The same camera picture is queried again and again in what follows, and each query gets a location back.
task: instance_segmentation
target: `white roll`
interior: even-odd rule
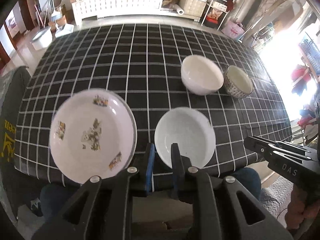
[[[177,11],[179,15],[184,14],[184,10],[178,4],[174,4],[172,7]]]

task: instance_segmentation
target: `black tablecloth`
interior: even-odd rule
[[[204,55],[225,71],[244,69],[254,83],[241,100],[224,89],[196,96],[183,86],[180,66],[191,54]],[[290,140],[291,128],[279,92],[252,49],[223,36],[169,25],[125,24],[81,30],[56,39],[41,59],[24,95],[17,123],[15,164],[20,171],[64,185],[49,148],[54,114],[73,93],[113,90],[126,100],[138,128],[134,158],[141,158],[168,110],[186,106],[212,123],[217,148],[205,169],[221,176],[260,160],[243,147],[251,135]],[[171,170],[156,156],[154,190],[172,183]]]

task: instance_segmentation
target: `metal bolt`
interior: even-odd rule
[[[188,171],[189,171],[190,173],[197,173],[197,172],[198,172],[198,168],[191,166],[191,167],[188,168]]]
[[[127,172],[129,172],[129,173],[136,173],[137,171],[138,171],[138,169],[136,167],[129,167],[127,169]]]
[[[226,176],[225,180],[228,183],[234,183],[236,181],[235,177],[232,177],[232,176]]]
[[[92,176],[90,178],[90,182],[92,182],[92,183],[97,183],[97,182],[99,182],[99,180],[100,180],[99,176]]]

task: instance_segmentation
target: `blue pants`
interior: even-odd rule
[[[260,200],[261,181],[258,173],[251,168],[242,168],[231,174],[235,177],[256,199]],[[48,184],[42,188],[40,194],[41,209],[46,220],[54,217],[66,201],[76,192],[56,184]]]

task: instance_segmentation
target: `blue basket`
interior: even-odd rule
[[[320,75],[320,51],[308,34],[304,35],[299,47],[307,56],[316,74]]]

